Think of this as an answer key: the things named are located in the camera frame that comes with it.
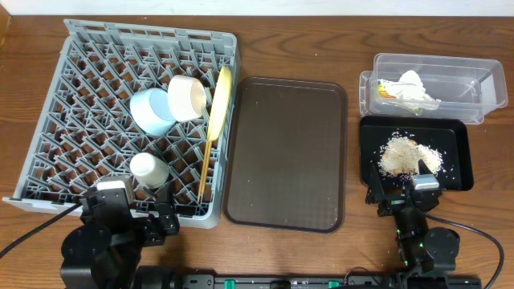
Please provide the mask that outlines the white cup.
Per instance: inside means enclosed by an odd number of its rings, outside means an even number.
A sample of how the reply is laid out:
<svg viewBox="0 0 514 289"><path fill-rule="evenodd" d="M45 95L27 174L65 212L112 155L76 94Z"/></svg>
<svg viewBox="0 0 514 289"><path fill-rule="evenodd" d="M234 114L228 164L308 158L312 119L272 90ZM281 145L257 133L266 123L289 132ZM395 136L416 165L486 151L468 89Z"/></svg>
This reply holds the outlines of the white cup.
<svg viewBox="0 0 514 289"><path fill-rule="evenodd" d="M146 188L158 189L169 176L168 165L150 153L138 153L129 164L136 180Z"/></svg>

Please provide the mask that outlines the white paper waste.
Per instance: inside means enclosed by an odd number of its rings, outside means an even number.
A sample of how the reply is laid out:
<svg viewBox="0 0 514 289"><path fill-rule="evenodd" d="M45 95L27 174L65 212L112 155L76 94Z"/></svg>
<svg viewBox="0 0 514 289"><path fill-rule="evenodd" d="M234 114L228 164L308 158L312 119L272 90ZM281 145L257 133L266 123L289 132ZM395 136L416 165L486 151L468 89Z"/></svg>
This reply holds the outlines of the white paper waste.
<svg viewBox="0 0 514 289"><path fill-rule="evenodd" d="M417 72L409 70L398 81L377 80L378 95L388 104L403 108L420 115L423 111L436 110L441 100L431 97L424 88Z"/></svg>

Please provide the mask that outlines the light blue bowl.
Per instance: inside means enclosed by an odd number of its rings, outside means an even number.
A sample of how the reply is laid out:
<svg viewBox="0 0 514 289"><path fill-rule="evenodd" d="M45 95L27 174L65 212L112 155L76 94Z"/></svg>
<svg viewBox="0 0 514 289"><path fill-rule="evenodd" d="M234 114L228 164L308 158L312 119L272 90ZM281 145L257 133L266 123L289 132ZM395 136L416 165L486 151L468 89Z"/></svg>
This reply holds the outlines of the light blue bowl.
<svg viewBox="0 0 514 289"><path fill-rule="evenodd" d="M129 109L136 125L153 136L164 136L175 124L167 91L150 88L136 92L129 99Z"/></svg>

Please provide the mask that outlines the yellow round plate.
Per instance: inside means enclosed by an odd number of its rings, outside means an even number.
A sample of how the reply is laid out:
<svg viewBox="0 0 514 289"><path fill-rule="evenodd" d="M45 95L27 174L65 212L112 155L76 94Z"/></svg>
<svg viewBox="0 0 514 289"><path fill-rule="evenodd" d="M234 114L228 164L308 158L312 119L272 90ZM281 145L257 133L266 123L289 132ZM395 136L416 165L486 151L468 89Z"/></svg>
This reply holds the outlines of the yellow round plate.
<svg viewBox="0 0 514 289"><path fill-rule="evenodd" d="M214 98L210 110L207 140L215 141L219 138L226 112L230 103L232 89L232 72L228 67L222 67L214 91Z"/></svg>

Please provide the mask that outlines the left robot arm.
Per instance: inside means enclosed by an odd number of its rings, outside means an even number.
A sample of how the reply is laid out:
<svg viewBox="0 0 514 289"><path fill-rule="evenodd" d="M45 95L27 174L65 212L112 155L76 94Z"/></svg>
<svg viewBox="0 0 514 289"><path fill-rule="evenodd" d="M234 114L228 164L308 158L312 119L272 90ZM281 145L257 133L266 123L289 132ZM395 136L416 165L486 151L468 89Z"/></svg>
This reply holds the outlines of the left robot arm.
<svg viewBox="0 0 514 289"><path fill-rule="evenodd" d="M83 225L63 241L60 276L67 288L181 288L170 267L141 266L142 249L178 234L173 188L157 190L157 214L135 218L133 188L124 180L102 181L80 200Z"/></svg>

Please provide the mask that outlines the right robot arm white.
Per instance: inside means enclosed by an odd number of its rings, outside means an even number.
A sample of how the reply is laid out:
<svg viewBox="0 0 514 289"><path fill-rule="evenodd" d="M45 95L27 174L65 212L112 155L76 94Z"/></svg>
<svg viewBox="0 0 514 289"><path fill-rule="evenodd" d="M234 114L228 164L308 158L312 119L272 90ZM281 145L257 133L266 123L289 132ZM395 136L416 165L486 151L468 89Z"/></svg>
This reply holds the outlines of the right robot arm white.
<svg viewBox="0 0 514 289"><path fill-rule="evenodd" d="M396 287L448 288L446 273L456 268L460 237L454 230L428 226L427 212L439 205L443 190L422 160L418 169L401 193L386 193L372 165L365 203L376 205L378 216L394 218L398 251L407 267L397 274Z"/></svg>

